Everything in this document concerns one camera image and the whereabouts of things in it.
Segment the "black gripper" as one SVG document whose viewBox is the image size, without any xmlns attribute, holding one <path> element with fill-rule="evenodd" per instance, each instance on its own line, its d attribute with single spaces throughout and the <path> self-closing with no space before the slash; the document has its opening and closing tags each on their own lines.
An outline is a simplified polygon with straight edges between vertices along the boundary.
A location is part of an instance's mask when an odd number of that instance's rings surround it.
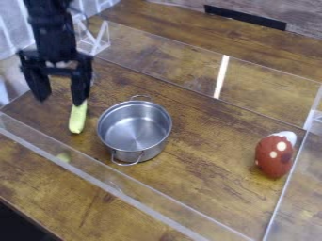
<svg viewBox="0 0 322 241">
<path fill-rule="evenodd" d="M 89 97 L 93 58 L 81 52 L 71 53 L 57 61 L 42 57 L 34 50 L 19 50 L 19 70 L 23 74 L 31 95 L 43 102 L 51 94 L 46 75 L 70 76 L 70 92 L 74 106 L 79 106 Z"/>
</svg>

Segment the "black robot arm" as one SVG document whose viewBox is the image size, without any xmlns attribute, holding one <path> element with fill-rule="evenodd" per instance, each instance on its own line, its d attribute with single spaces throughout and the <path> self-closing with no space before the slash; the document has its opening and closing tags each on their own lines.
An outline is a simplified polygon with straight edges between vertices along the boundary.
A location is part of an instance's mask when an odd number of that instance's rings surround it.
<svg viewBox="0 0 322 241">
<path fill-rule="evenodd" d="M 35 49 L 18 50 L 17 55 L 34 99 L 42 102 L 51 94 L 49 76 L 65 76 L 71 80 L 73 105 L 79 106 L 89 97 L 93 58 L 75 50 L 71 1 L 22 0 Z"/>
</svg>

